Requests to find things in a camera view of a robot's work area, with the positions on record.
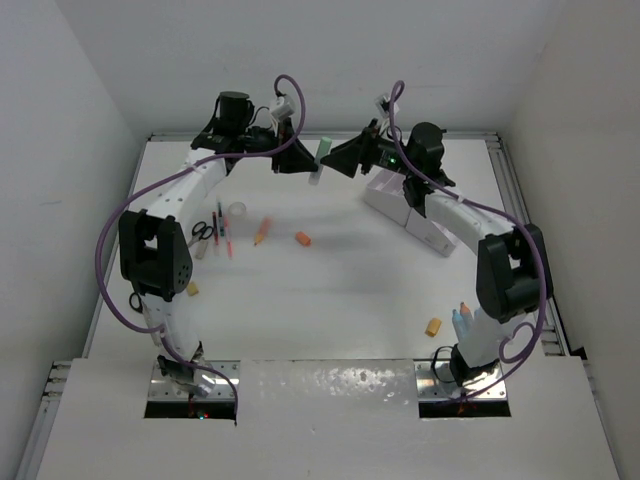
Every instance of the red marker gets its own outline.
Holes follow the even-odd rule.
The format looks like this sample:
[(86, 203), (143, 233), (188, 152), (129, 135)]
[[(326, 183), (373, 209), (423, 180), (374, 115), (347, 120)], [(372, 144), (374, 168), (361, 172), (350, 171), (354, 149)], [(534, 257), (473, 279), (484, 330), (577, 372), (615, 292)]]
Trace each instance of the red marker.
[(229, 218), (226, 215), (223, 215), (222, 218), (224, 229), (226, 230), (227, 253), (229, 254), (229, 258), (233, 258), (233, 247), (231, 245), (231, 229), (229, 228)]
[(212, 212), (213, 217), (213, 254), (218, 255), (218, 217), (216, 212)]

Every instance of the white panel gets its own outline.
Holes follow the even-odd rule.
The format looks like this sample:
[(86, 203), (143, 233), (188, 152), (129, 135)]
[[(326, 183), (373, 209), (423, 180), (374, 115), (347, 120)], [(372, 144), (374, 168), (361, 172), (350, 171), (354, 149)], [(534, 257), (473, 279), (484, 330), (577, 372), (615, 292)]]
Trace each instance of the white panel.
[(243, 361), (238, 426), (143, 419), (150, 364), (76, 360), (39, 480), (613, 480), (582, 365), (539, 358), (511, 418), (420, 420), (412, 362)]
[(221, 90), (287, 72), (311, 129), (360, 129), (407, 81), (401, 125), (506, 125), (561, 0), (57, 0), (132, 125), (200, 130)]
[(568, 2), (509, 135), (571, 346), (586, 348), (629, 479), (640, 478), (637, 3)]
[(140, 145), (53, 0), (0, 7), (0, 478), (53, 360), (82, 352), (93, 249)]

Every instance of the eraser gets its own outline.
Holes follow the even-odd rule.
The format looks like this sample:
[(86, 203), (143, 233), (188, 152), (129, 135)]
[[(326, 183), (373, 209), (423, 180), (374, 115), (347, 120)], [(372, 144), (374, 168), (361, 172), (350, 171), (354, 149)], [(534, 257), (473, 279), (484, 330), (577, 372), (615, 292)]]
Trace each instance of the eraser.
[(311, 245), (311, 239), (304, 232), (296, 233), (296, 240), (298, 240), (298, 243), (303, 247), (308, 247), (309, 245)]
[(429, 325), (427, 325), (427, 329), (424, 333), (426, 333), (430, 337), (435, 337), (438, 334), (438, 330), (440, 330), (440, 325), (442, 325), (442, 320), (433, 317), (429, 322)]
[(187, 295), (189, 295), (190, 297), (193, 297), (194, 295), (197, 295), (200, 292), (200, 290), (198, 290), (198, 286), (195, 284), (195, 282), (189, 282), (189, 285), (187, 285)]

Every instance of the orange block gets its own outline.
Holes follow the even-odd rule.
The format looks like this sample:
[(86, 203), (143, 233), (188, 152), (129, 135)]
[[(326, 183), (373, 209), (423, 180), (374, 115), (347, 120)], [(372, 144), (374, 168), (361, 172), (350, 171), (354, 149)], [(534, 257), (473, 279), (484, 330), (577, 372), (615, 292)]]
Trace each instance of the orange block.
[(298, 243), (303, 247), (308, 247), (309, 245), (311, 245), (311, 239), (304, 232), (296, 233), (296, 240), (298, 240)]

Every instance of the white box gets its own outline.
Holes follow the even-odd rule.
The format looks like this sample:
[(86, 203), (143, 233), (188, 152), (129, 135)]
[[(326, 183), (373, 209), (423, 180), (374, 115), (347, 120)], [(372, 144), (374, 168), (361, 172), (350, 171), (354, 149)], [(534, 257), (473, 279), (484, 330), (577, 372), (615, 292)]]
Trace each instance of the white box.
[(407, 204), (402, 182), (404, 175), (382, 170), (371, 180), (364, 192), (364, 201), (406, 228), (414, 237), (448, 257), (459, 243), (446, 228), (424, 218)]
[(406, 230), (445, 257), (451, 255), (460, 243), (458, 237), (449, 230), (424, 218), (415, 210), (411, 210), (409, 214)]
[(409, 220), (411, 207), (404, 199), (403, 181), (403, 175), (382, 170), (368, 183), (364, 201), (404, 227)]

